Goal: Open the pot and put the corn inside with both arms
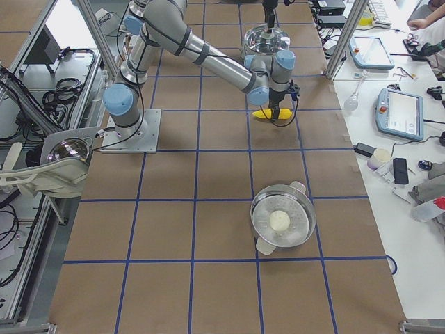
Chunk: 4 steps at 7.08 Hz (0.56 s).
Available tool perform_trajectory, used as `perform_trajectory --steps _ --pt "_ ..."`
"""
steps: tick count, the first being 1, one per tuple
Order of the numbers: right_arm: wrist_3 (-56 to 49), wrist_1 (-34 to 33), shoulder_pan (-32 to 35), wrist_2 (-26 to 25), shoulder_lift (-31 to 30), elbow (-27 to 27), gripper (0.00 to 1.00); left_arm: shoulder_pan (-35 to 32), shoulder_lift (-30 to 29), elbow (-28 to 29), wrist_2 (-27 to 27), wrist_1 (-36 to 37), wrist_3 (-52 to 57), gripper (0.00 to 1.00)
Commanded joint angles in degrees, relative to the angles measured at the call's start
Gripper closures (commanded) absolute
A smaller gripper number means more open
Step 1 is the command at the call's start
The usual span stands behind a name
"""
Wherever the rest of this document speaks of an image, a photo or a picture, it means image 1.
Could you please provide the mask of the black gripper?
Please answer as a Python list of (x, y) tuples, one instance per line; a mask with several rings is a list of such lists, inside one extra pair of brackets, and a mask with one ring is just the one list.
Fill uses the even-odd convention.
[(269, 90), (269, 108), (272, 109), (272, 121), (280, 118), (280, 102), (284, 99), (284, 91)]
[(264, 20), (267, 25), (272, 25), (268, 26), (268, 33), (272, 33), (273, 25), (275, 24), (275, 7), (264, 7)]

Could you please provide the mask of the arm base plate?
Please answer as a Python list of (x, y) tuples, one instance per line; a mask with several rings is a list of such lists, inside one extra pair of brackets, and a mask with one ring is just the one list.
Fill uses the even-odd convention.
[(100, 152), (106, 154), (146, 152), (151, 154), (157, 151), (162, 110), (139, 111), (143, 119), (130, 128), (118, 127), (112, 117), (108, 117), (107, 126), (113, 127), (113, 130), (105, 132)]

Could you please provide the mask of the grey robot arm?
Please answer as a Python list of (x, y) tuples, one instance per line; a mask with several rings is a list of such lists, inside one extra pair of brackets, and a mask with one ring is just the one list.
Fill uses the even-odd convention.
[(271, 34), (275, 27), (275, 9), (278, 5), (278, 0), (263, 0), (262, 6), (264, 9), (264, 22), (267, 26), (267, 33)]
[(164, 49), (174, 56), (183, 56), (224, 79), (245, 93), (250, 104), (268, 105), (270, 119), (280, 117), (280, 102), (286, 95), (298, 100), (300, 89), (291, 78), (296, 55), (287, 48), (266, 47), (279, 29), (274, 26), (275, 5), (264, 4), (266, 24), (254, 29), (260, 48), (245, 47), (239, 63), (195, 35), (184, 21), (187, 1), (148, 1), (139, 19), (141, 28), (127, 60), (119, 67), (115, 83), (105, 90), (103, 103), (114, 122), (121, 141), (130, 141), (143, 134), (147, 123), (137, 103), (140, 88), (147, 80), (147, 71), (157, 51)]

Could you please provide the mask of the person hand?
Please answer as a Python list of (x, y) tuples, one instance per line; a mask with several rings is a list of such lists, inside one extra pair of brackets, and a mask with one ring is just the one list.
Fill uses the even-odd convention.
[(407, 25), (412, 30), (419, 30), (426, 28), (429, 25), (429, 23), (428, 20), (426, 19), (413, 19), (408, 21)]

